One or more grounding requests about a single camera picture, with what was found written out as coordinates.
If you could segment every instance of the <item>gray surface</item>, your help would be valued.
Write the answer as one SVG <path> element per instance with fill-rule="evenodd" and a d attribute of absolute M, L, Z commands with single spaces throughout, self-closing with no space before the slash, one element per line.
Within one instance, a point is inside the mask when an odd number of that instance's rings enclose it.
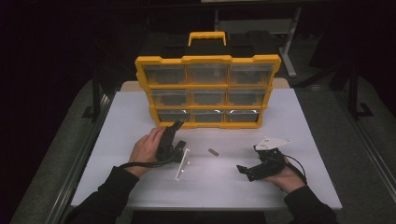
<path fill-rule="evenodd" d="M 277 77 L 285 77 L 290 84 L 298 83 L 320 71 L 308 66 L 317 38 L 297 37 L 290 48 L 290 58 L 297 77 L 290 79 L 284 67 Z M 347 115 L 334 99 L 327 84 L 327 76 L 304 90 L 297 91 L 308 125 L 317 143 L 321 157 L 329 171 L 344 208 L 337 211 L 340 223 L 394 223 L 395 202 L 391 200 L 374 166 L 367 157 L 364 145 L 347 121 Z M 37 172 L 32 186 L 21 202 L 13 223 L 44 223 L 53 204 L 62 178 L 67 173 L 75 151 L 88 132 L 90 120 L 80 116 L 91 105 L 91 93 L 81 91 L 55 137 L 48 156 Z M 374 112 L 360 123 L 372 137 L 389 169 L 396 172 L 395 118 L 378 99 L 373 87 L 360 80 L 359 102 L 366 103 Z M 129 223 L 131 211 L 125 211 L 118 223 Z M 288 223 L 288 211 L 267 212 L 268 223 Z"/>

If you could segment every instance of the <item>person's left hand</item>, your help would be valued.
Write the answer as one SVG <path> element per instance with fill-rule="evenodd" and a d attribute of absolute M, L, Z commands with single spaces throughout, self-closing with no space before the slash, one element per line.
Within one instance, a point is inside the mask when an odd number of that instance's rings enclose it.
<path fill-rule="evenodd" d="M 163 136 L 164 128 L 153 128 L 150 134 L 146 134 L 140 138 L 135 144 L 134 149 L 131 153 L 131 157 L 128 162 L 151 162 L 156 161 L 155 157 L 157 153 L 157 147 L 160 144 L 161 137 Z M 143 174 L 149 171 L 147 167 L 132 166 L 125 168 L 126 171 L 130 172 L 137 177 L 141 177 Z"/>

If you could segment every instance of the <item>yellow organizer box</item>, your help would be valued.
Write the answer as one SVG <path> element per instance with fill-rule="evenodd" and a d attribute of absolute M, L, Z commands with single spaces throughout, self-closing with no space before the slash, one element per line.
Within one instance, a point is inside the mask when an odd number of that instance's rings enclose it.
<path fill-rule="evenodd" d="M 265 31 L 151 34 L 135 61 L 158 126 L 258 128 L 280 57 Z"/>

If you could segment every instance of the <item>black sleeve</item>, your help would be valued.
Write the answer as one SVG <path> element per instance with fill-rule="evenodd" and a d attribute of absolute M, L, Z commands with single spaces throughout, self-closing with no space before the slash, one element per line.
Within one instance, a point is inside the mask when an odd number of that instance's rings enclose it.
<path fill-rule="evenodd" d="M 285 197 L 294 220 L 290 224 L 333 224 L 338 223 L 334 211 L 322 203 L 308 187 L 302 187 Z"/>
<path fill-rule="evenodd" d="M 67 224 L 115 223 L 128 202 L 139 178 L 119 167 L 113 167 L 106 182 L 65 219 Z"/>

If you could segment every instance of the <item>plastic drawer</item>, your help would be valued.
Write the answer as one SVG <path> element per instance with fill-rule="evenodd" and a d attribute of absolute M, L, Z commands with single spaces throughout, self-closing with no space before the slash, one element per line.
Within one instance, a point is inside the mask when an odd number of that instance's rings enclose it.
<path fill-rule="evenodd" d="M 190 121 L 189 110 L 157 110 L 160 122 L 175 122 L 175 120 L 181 120 L 184 122 Z"/>
<path fill-rule="evenodd" d="M 186 90 L 151 90 L 155 105 L 186 105 Z"/>
<path fill-rule="evenodd" d="M 265 89 L 228 89 L 228 105 L 262 105 Z"/>
<path fill-rule="evenodd" d="M 220 63 L 197 63 L 187 67 L 190 84 L 225 84 L 228 66 Z"/>
<path fill-rule="evenodd" d="M 191 105 L 224 105 L 225 89 L 189 90 Z"/>
<path fill-rule="evenodd" d="M 231 64 L 229 84 L 266 86 L 273 69 L 272 64 Z"/>
<path fill-rule="evenodd" d="M 228 122 L 256 122 L 259 118 L 260 110 L 227 110 Z"/>
<path fill-rule="evenodd" d="M 195 122 L 223 122 L 224 110 L 192 110 Z"/>
<path fill-rule="evenodd" d="M 185 84 L 184 65 L 144 65 L 148 84 Z"/>

